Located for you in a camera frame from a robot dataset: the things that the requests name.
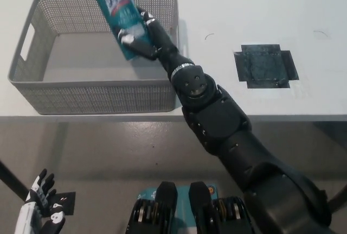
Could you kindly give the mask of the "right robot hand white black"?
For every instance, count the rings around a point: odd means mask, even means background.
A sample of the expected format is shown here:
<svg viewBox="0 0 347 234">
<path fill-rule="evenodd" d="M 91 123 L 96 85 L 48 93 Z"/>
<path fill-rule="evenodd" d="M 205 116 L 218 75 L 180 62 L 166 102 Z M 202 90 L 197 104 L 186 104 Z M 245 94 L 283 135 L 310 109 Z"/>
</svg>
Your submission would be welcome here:
<svg viewBox="0 0 347 234">
<path fill-rule="evenodd" d="M 142 38 L 136 38 L 129 31 L 114 26 L 112 30 L 121 45 L 148 60 L 159 60 L 170 78 L 180 70 L 195 65 L 193 61 L 180 54 L 166 30 L 151 13 L 141 7 L 137 7 L 137 10 L 142 18 L 141 24 L 145 25 L 150 40 L 147 42 Z"/>
</svg>

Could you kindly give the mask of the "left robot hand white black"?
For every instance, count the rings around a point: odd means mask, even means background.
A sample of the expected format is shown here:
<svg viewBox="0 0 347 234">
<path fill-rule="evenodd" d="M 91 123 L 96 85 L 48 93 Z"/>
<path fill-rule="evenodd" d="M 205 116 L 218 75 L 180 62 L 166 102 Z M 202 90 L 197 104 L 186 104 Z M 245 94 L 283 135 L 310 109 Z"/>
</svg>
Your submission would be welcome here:
<svg viewBox="0 0 347 234">
<path fill-rule="evenodd" d="M 55 203 L 54 174 L 47 170 L 36 177 L 17 219 L 15 234 L 60 233 L 65 224 L 61 203 Z"/>
</svg>

